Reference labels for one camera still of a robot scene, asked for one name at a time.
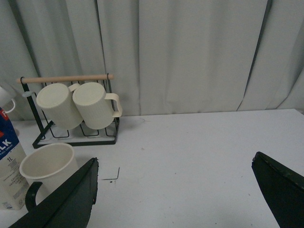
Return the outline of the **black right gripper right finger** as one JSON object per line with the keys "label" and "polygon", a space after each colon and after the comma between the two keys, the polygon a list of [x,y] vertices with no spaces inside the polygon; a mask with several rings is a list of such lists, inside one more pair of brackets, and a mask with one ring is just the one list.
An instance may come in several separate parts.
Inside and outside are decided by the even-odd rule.
{"label": "black right gripper right finger", "polygon": [[263,197],[281,228],[304,226],[304,177],[262,152],[252,170]]}

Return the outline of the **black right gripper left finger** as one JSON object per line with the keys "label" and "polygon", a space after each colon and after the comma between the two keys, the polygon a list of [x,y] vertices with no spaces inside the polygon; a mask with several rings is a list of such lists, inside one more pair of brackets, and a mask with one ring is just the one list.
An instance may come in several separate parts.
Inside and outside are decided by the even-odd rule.
{"label": "black right gripper left finger", "polygon": [[98,190],[97,158],[91,158],[39,204],[42,182],[31,184],[25,198],[28,213],[12,228],[86,228]]}

